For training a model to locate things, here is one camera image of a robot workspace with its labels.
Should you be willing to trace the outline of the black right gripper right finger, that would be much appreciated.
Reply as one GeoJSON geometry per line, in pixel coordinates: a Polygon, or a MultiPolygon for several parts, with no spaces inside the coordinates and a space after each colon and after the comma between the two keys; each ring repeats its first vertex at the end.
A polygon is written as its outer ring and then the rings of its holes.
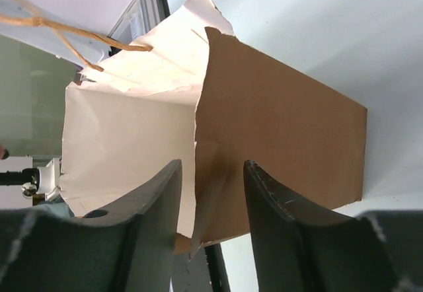
{"type": "Polygon", "coordinates": [[[243,167],[250,237],[261,291],[421,291],[422,212],[349,217],[243,167]]]}

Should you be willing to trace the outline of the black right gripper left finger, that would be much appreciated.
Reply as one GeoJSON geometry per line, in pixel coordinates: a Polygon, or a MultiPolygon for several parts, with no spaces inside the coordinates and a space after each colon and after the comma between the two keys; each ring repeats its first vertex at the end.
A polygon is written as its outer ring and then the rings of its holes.
{"type": "Polygon", "coordinates": [[[82,218],[1,211],[2,291],[168,291],[182,189],[173,160],[82,218]]]}

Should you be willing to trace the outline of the brown paper bag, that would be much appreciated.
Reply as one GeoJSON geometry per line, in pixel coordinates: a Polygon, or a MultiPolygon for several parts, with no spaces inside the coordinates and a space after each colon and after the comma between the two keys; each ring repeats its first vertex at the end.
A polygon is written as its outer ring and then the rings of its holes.
{"type": "Polygon", "coordinates": [[[248,233],[243,164],[329,209],[358,201],[367,110],[239,41],[187,0],[65,90],[59,190],[77,216],[182,162],[176,250],[248,233]]]}

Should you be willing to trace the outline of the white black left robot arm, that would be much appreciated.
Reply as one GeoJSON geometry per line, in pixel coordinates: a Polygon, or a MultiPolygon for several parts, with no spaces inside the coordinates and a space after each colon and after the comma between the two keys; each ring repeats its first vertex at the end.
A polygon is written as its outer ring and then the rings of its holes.
{"type": "Polygon", "coordinates": [[[52,201],[61,190],[61,159],[53,158],[46,166],[25,168],[21,171],[1,173],[2,186],[20,186],[22,195],[27,199],[41,196],[45,201],[52,201]]]}

